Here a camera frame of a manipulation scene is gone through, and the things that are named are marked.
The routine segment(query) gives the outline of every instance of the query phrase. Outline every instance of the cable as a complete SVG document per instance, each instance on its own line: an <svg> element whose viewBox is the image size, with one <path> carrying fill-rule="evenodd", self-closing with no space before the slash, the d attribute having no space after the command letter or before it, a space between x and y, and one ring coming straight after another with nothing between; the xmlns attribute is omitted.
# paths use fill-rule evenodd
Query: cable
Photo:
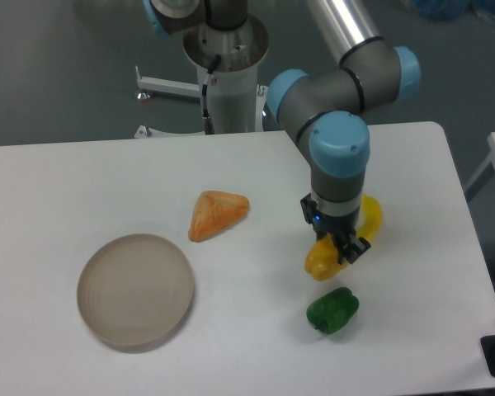
<svg viewBox="0 0 495 396"><path fill-rule="evenodd" d="M221 60L222 57L220 55L216 55L214 57L213 63L207 69L207 74L205 75L204 83L201 86L201 106L205 118L209 117L209 110L207 109L207 87L209 86L211 79L213 77L213 73L215 72L216 68L218 68L218 65Z"/></svg>

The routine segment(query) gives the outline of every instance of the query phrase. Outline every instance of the beige plate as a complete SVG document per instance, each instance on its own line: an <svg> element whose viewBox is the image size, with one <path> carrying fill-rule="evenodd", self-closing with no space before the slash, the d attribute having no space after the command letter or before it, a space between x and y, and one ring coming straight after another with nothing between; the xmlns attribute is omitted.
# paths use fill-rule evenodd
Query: beige plate
<svg viewBox="0 0 495 396"><path fill-rule="evenodd" d="M191 304L194 278L183 252L164 238L135 234L97 251L82 270L82 318L114 347L140 347L167 336Z"/></svg>

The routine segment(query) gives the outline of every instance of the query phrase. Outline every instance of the black cable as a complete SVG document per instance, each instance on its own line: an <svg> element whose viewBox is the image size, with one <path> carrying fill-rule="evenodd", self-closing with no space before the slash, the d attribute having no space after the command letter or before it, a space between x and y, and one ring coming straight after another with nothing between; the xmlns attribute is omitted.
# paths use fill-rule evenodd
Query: black cable
<svg viewBox="0 0 495 396"><path fill-rule="evenodd" d="M220 64L220 61L222 60L222 57L220 55L216 55L213 59L213 62L207 69L207 75L210 76L213 74L218 68L218 65ZM204 80L204 83L201 86L201 98L202 98L202 109L203 109L203 116L205 118L209 117L209 110L207 109L207 83Z"/></svg>

